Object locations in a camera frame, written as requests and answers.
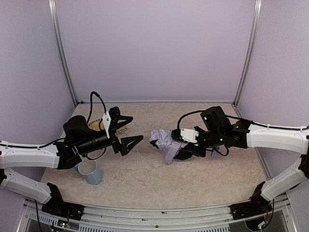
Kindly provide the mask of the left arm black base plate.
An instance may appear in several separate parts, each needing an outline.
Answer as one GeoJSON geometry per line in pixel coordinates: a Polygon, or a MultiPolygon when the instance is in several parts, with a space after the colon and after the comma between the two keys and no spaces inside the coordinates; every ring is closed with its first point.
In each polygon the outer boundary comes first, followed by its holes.
{"type": "Polygon", "coordinates": [[[84,212],[84,206],[69,202],[51,202],[44,204],[42,211],[54,216],[80,221],[84,212]]]}

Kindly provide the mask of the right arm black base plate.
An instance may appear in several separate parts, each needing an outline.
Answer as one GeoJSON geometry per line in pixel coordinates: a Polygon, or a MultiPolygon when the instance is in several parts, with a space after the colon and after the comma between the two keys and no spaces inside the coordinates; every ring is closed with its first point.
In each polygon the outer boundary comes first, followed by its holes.
{"type": "Polygon", "coordinates": [[[231,214],[233,220],[249,218],[256,215],[272,211],[272,205],[270,203],[252,203],[243,202],[230,205],[231,214]]]}

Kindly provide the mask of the lilac folding umbrella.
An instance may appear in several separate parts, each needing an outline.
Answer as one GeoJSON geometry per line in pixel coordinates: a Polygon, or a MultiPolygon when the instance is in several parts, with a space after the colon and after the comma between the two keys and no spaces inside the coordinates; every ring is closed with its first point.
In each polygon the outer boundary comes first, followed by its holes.
{"type": "Polygon", "coordinates": [[[171,164],[173,159],[181,148],[189,148],[186,142],[180,142],[172,139],[172,130],[157,129],[150,134],[149,143],[155,148],[163,151],[165,154],[165,163],[171,164]]]}

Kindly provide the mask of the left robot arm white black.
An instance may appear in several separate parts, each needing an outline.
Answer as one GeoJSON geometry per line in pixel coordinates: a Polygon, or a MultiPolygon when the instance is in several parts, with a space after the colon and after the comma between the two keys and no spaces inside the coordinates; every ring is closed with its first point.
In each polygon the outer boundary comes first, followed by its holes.
{"type": "Polygon", "coordinates": [[[0,144],[0,188],[43,205],[62,204],[63,198],[56,185],[41,183],[17,173],[14,167],[44,167],[66,170],[75,167],[91,152],[112,147],[115,154],[127,155],[143,136],[119,139],[116,131],[133,120],[131,116],[108,116],[104,130],[88,127],[86,118],[77,115],[64,125],[65,138],[46,145],[18,145],[6,141],[0,144]]]}

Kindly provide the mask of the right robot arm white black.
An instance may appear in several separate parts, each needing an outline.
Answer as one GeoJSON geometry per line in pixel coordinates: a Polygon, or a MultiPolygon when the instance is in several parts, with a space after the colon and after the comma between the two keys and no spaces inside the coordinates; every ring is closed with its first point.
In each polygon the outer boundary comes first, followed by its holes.
{"type": "Polygon", "coordinates": [[[193,129],[177,127],[172,138],[187,142],[178,157],[184,160],[193,155],[204,157],[208,148],[216,150],[223,145],[226,149],[237,148],[273,148],[293,151],[300,154],[294,164],[275,176],[257,185],[248,201],[230,206],[234,219],[255,216],[271,211],[271,201],[289,189],[309,179],[309,128],[280,127],[259,124],[243,118],[237,118],[231,124],[231,116],[224,113],[220,106],[198,110],[207,130],[195,126],[193,129]]]}

